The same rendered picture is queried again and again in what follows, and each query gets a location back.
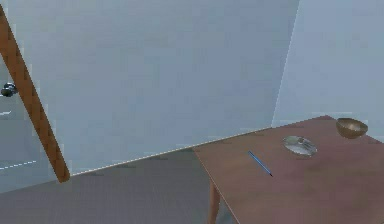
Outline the blue pencil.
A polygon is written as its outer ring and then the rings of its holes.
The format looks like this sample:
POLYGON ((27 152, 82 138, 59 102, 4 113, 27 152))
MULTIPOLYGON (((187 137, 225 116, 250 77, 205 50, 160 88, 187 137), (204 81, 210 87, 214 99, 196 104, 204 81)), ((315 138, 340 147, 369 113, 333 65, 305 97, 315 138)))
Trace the blue pencil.
POLYGON ((248 154, 261 166, 261 168, 271 177, 273 177, 273 174, 271 171, 265 166, 265 164, 252 152, 248 151, 248 154))

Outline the brown wooden table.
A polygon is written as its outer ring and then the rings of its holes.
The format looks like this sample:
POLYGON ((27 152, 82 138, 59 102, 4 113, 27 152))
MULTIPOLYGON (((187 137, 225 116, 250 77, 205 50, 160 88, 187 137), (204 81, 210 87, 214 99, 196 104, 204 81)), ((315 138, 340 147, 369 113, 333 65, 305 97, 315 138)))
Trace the brown wooden table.
POLYGON ((203 144, 194 152, 237 224, 384 224, 384 143, 367 135, 346 139, 330 116, 203 144), (288 151, 287 136, 310 140, 317 153, 288 151))

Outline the brass bowl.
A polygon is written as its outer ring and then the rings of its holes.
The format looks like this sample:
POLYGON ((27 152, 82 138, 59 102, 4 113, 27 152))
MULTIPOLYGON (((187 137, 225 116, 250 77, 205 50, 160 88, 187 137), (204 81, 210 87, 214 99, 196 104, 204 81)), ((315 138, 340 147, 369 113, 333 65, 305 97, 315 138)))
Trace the brass bowl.
POLYGON ((367 133, 368 126, 353 118, 338 118, 336 121, 336 129, 342 137, 356 139, 367 133))

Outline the grey room door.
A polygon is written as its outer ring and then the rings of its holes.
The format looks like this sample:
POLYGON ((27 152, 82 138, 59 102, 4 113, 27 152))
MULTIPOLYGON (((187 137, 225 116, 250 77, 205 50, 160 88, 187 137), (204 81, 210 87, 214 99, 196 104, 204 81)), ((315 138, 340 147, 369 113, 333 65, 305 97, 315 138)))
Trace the grey room door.
POLYGON ((0 193, 56 179, 19 94, 1 94, 12 83, 0 55, 0 193))

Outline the brown wooden door frame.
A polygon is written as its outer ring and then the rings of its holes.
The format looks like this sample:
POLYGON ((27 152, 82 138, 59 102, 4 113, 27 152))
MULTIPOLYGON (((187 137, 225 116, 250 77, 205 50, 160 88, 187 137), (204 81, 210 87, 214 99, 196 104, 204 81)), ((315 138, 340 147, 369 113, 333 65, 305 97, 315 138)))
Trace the brown wooden door frame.
POLYGON ((70 172, 1 4, 0 55, 16 84, 16 89, 58 181, 60 183, 68 181, 70 172))

